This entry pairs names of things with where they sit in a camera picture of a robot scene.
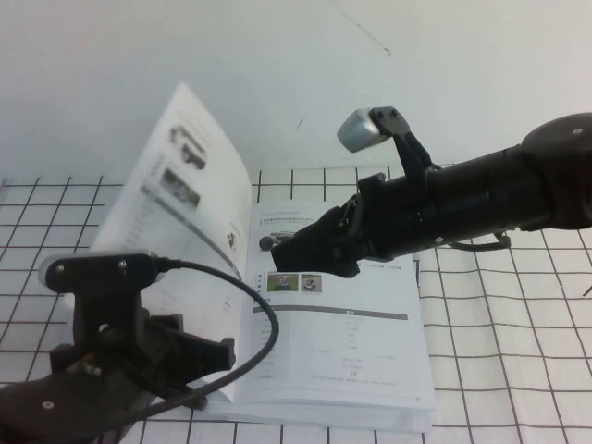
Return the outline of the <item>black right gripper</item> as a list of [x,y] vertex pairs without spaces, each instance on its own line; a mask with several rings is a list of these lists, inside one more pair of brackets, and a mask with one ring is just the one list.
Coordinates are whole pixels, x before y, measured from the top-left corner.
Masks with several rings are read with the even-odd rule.
[[438,198],[430,167],[415,178],[382,173],[358,182],[359,192],[271,249],[279,272],[318,272],[340,278],[360,273],[355,250],[339,239],[355,233],[356,252],[392,260],[438,245]]

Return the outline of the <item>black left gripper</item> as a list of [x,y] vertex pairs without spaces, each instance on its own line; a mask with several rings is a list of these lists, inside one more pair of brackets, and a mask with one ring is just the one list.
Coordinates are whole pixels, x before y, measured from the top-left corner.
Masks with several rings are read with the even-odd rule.
[[77,371],[100,378],[120,375],[161,398],[163,411],[178,407],[202,411],[208,404],[208,385],[191,388],[179,376],[229,371],[236,362],[235,340],[179,339],[180,326],[177,315],[148,314],[142,314],[131,331],[102,324],[91,340],[76,339],[52,349],[51,371]]

